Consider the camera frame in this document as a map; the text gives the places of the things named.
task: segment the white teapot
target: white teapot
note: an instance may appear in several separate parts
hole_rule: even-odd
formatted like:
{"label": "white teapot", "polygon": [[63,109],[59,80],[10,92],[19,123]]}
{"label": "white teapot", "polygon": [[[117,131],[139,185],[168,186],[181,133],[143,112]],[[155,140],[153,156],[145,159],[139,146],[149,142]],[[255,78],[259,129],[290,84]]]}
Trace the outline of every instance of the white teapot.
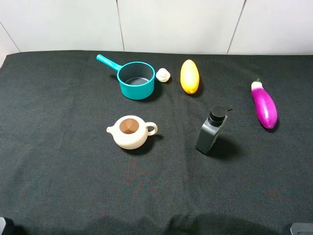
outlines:
{"label": "white teapot", "polygon": [[114,141],[125,149],[139,148],[157,132],[157,125],[153,122],[144,122],[140,117],[128,115],[120,118],[114,124],[107,128],[107,132],[113,135]]}

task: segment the dispenser pump head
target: dispenser pump head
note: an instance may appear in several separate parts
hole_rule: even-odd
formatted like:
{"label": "dispenser pump head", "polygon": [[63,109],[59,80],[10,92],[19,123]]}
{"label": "dispenser pump head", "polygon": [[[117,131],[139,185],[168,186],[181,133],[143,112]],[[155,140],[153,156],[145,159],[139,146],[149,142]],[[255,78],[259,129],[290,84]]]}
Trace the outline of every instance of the dispenser pump head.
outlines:
{"label": "dispenser pump head", "polygon": [[208,118],[209,123],[213,126],[220,126],[223,123],[227,112],[230,110],[232,110],[232,108],[229,106],[214,106],[210,111]]}

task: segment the garlic bulb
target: garlic bulb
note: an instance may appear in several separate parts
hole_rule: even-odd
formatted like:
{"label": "garlic bulb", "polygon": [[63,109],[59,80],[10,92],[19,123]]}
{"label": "garlic bulb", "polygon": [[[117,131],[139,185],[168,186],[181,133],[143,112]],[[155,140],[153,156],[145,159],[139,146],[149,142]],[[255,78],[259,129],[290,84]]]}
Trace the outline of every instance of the garlic bulb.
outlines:
{"label": "garlic bulb", "polygon": [[168,79],[170,79],[170,77],[171,77],[170,73],[164,68],[159,69],[159,71],[156,73],[156,78],[160,82],[167,82]]}

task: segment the purple eggplant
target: purple eggplant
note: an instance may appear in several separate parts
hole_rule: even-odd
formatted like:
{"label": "purple eggplant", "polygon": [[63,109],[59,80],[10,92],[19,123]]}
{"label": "purple eggplant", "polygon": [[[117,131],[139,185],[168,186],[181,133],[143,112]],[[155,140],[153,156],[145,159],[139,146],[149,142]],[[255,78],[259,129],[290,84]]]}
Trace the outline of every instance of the purple eggplant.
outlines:
{"label": "purple eggplant", "polygon": [[251,91],[260,123],[267,129],[274,128],[278,121],[278,113],[273,99],[264,90],[259,79],[251,84]]}

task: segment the toy vegetable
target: toy vegetable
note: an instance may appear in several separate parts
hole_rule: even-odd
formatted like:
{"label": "toy vegetable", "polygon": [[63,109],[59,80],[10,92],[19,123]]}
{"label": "toy vegetable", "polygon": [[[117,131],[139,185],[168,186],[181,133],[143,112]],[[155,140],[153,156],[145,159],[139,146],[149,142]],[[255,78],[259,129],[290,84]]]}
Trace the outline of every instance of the toy vegetable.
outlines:
{"label": "toy vegetable", "polygon": [[260,123],[267,129],[274,128],[278,121],[277,109],[273,99],[263,89],[260,79],[251,84],[251,91]]}
{"label": "toy vegetable", "polygon": [[199,86],[199,72],[196,64],[192,60],[186,60],[180,70],[180,84],[184,91],[193,94]]}
{"label": "toy vegetable", "polygon": [[158,72],[156,72],[156,78],[160,82],[167,82],[168,79],[170,79],[170,77],[171,77],[171,74],[165,68],[161,68],[158,70]]}

